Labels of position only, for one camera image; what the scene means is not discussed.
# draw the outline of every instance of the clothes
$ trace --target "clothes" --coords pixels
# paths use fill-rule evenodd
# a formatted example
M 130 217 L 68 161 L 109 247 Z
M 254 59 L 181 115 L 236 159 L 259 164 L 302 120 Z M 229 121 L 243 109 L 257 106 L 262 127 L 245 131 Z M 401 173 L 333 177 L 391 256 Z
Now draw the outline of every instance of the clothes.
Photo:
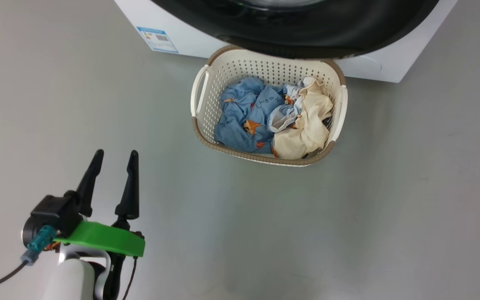
M 285 84 L 285 104 L 277 106 L 268 117 L 268 130 L 277 133 L 287 127 L 295 127 L 294 123 L 301 114 L 303 107 L 303 96 L 299 95 L 300 87 Z
M 229 85 L 220 97 L 220 121 L 215 140 L 248 153 L 272 153 L 274 133 L 266 128 L 267 117 L 284 104 L 282 87 L 265 86 L 258 78 L 244 78 Z
M 304 88 L 299 95 L 303 96 L 303 108 L 295 122 L 296 129 L 286 128 L 274 136 L 272 144 L 279 158 L 300 159 L 323 148 L 329 136 L 323 124 L 323 120 L 331 116 L 333 107 L 327 87 L 312 77 L 306 77 L 302 83 Z

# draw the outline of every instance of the washing machine door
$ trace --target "washing machine door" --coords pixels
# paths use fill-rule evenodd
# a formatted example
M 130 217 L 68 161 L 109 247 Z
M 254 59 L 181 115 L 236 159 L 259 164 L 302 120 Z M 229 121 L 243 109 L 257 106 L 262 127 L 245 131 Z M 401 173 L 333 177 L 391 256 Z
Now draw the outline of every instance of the washing machine door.
M 438 0 L 152 0 L 234 45 L 288 58 L 369 53 L 417 27 Z

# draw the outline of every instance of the green mount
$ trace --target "green mount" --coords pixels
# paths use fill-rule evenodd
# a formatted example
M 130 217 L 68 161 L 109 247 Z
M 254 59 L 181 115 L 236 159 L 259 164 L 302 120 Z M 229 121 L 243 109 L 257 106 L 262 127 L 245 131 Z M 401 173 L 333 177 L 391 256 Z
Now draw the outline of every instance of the green mount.
M 80 222 L 67 239 L 56 238 L 55 241 L 138 258 L 143 256 L 145 248 L 145 240 L 128 230 L 87 221 Z

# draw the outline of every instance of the cream cloth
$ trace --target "cream cloth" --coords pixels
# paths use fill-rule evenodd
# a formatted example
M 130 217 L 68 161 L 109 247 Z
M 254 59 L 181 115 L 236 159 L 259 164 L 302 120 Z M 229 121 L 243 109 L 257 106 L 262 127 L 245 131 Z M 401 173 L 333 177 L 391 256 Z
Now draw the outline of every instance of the cream cloth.
M 305 87 L 299 91 L 303 96 L 303 108 L 297 116 L 296 128 L 287 128 L 275 133 L 273 148 L 282 159 L 300 159 L 305 154 L 325 146 L 329 131 L 323 120 L 331 116 L 333 103 L 325 84 L 312 77 L 303 79 Z

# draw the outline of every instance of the laundry basket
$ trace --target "laundry basket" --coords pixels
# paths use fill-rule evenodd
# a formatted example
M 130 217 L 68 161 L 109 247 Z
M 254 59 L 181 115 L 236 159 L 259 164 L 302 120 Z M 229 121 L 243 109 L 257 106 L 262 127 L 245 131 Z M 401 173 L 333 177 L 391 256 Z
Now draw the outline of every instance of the laundry basket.
M 325 147 L 303 159 L 288 160 L 275 158 L 271 154 L 240 152 L 216 142 L 214 128 L 221 117 L 221 93 L 227 85 L 250 76 L 258 77 L 268 85 L 296 84 L 307 76 L 325 83 L 329 98 L 333 102 L 331 123 L 328 125 L 329 137 Z M 342 71 L 333 61 L 284 59 L 236 46 L 226 46 L 214 53 L 197 74 L 190 104 L 196 135 L 209 148 L 251 161 L 304 167 L 324 158 L 338 139 L 347 110 L 347 88 Z

